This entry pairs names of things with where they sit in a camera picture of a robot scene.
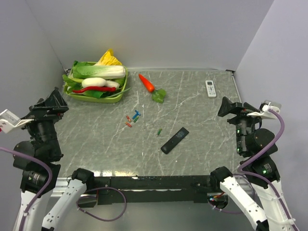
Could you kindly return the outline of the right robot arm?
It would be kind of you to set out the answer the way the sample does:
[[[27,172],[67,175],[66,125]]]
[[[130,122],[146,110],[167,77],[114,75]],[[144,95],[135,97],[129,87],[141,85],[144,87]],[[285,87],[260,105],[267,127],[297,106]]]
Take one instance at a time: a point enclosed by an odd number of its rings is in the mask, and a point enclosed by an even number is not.
[[[236,152],[246,158],[237,169],[257,194],[258,205],[239,185],[234,174],[219,167],[210,174],[210,186],[223,191],[238,206],[256,231],[297,231],[282,191],[279,171],[271,154],[278,151],[276,142],[284,132],[281,105],[264,101],[259,108],[248,103],[222,98],[219,117],[232,114],[227,120],[236,128]]]

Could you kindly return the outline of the black remote control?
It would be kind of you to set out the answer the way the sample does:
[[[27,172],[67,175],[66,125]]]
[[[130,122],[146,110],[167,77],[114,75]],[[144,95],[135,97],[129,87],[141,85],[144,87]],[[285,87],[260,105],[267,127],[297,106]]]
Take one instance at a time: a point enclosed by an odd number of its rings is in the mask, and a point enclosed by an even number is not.
[[[164,154],[169,154],[188,134],[189,131],[182,127],[161,147],[161,151]]]

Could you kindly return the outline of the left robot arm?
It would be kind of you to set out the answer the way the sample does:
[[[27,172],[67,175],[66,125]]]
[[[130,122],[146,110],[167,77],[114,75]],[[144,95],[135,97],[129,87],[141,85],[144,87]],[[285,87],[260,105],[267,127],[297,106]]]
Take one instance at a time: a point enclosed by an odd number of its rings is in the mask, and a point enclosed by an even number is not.
[[[17,217],[18,231],[54,231],[65,214],[83,193],[95,188],[93,172],[79,168],[56,205],[46,213],[48,201],[60,172],[58,161],[63,157],[54,124],[68,111],[60,90],[55,88],[46,99],[29,108],[21,120],[26,123],[30,140],[18,143],[14,150],[26,158],[14,156],[13,166],[21,169],[21,207]]]

